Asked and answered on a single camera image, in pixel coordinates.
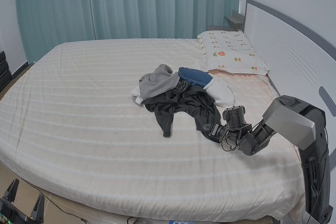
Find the white pillow with floral print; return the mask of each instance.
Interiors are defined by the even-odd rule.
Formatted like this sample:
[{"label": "white pillow with floral print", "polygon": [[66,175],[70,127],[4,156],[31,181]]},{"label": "white pillow with floral print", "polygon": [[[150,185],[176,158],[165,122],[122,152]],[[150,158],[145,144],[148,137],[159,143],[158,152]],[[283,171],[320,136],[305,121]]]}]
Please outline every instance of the white pillow with floral print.
[{"label": "white pillow with floral print", "polygon": [[269,70],[241,31],[206,31],[198,39],[205,71],[266,75]]}]

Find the white garment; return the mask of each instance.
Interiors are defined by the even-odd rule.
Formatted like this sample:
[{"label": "white garment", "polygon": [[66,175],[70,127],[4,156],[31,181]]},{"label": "white garment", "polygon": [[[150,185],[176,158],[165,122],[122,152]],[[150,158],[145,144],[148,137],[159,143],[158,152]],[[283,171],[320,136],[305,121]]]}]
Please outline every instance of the white garment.
[{"label": "white garment", "polygon": [[144,106],[144,100],[140,96],[139,85],[136,86],[133,90],[131,90],[131,94],[136,97],[135,100],[133,98],[132,99],[138,106]]},{"label": "white garment", "polygon": [[233,106],[235,97],[228,85],[216,75],[209,74],[213,79],[203,88],[215,99],[215,104],[228,108]]}]

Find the striped bed sheet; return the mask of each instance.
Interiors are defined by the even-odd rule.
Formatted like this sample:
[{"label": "striped bed sheet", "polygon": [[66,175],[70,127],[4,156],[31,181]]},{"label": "striped bed sheet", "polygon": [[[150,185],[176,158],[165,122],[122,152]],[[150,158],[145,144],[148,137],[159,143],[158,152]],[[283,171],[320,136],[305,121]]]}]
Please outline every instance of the striped bed sheet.
[{"label": "striped bed sheet", "polygon": [[[161,63],[202,66],[198,40],[58,45],[0,101],[0,161],[52,193],[123,215],[227,222],[289,213],[305,190],[299,157],[282,136],[251,157],[224,152],[182,112],[164,138],[154,113],[132,102],[138,79]],[[246,107],[246,121],[260,121],[276,94],[267,77],[214,74]]]}]

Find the bed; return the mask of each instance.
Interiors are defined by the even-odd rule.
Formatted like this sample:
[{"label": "bed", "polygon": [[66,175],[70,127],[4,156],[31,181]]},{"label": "bed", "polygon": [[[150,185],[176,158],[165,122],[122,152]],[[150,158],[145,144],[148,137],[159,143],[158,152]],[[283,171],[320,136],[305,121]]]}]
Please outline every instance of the bed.
[{"label": "bed", "polygon": [[[246,25],[255,46],[255,24]],[[257,49],[263,55],[263,48]],[[268,57],[267,65],[275,55]],[[196,131],[186,113],[175,115],[170,138],[162,136],[154,114],[136,106],[129,94],[161,63],[173,71],[202,66],[199,41],[58,45],[0,101],[0,161],[52,193],[123,215],[229,222],[265,215],[279,220],[290,213],[300,220],[305,193],[300,159],[282,136],[252,157],[224,152]],[[230,86],[234,104],[246,107],[246,121],[253,125],[277,96],[266,76],[214,75]]]}]

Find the clothing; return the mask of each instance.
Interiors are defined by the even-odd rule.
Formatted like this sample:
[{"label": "clothing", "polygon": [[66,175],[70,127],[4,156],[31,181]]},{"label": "clothing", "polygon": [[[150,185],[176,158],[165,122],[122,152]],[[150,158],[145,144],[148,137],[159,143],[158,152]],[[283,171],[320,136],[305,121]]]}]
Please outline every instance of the clothing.
[{"label": "clothing", "polygon": [[153,73],[147,73],[139,79],[140,96],[143,100],[158,96],[176,87],[179,82],[177,72],[166,64],[159,65]]},{"label": "clothing", "polygon": [[178,75],[185,81],[190,82],[191,85],[198,85],[202,88],[212,80],[212,76],[208,73],[187,67],[180,67],[178,69]]},{"label": "clothing", "polygon": [[212,80],[203,89],[206,90],[212,98],[215,99],[215,104],[228,108],[233,106],[235,97],[228,85],[219,77],[211,75]]},{"label": "clothing", "polygon": [[215,100],[201,86],[193,86],[187,82],[183,90],[183,92],[169,90],[145,100],[146,109],[154,112],[164,137],[170,137],[174,113],[180,111],[188,113],[195,119],[198,131],[202,131],[204,124],[221,123],[221,115],[214,105]]},{"label": "clothing", "polygon": [[140,96],[139,85],[136,86],[133,90],[131,90],[131,94],[132,94],[132,100],[136,105],[141,106],[141,107],[145,106],[144,100]]}]

